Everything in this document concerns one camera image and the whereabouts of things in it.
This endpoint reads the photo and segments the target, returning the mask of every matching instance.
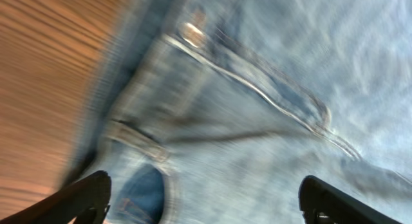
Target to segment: wooden surface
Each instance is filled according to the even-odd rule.
[[[0,0],[0,219],[55,191],[124,0]]]

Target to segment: jeans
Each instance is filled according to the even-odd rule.
[[[71,167],[111,222],[302,223],[309,174],[412,222],[412,0],[129,1]]]

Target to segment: denim fabric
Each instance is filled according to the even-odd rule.
[[[111,222],[302,223],[309,174],[412,222],[412,0],[173,0],[144,54],[135,1],[79,147]]]

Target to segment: wood grain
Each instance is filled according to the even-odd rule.
[[[0,219],[55,191],[125,0],[0,0]]]

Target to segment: blue denim jeans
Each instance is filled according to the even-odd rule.
[[[412,0],[129,1],[72,167],[109,220],[302,223],[312,174],[412,222]]]

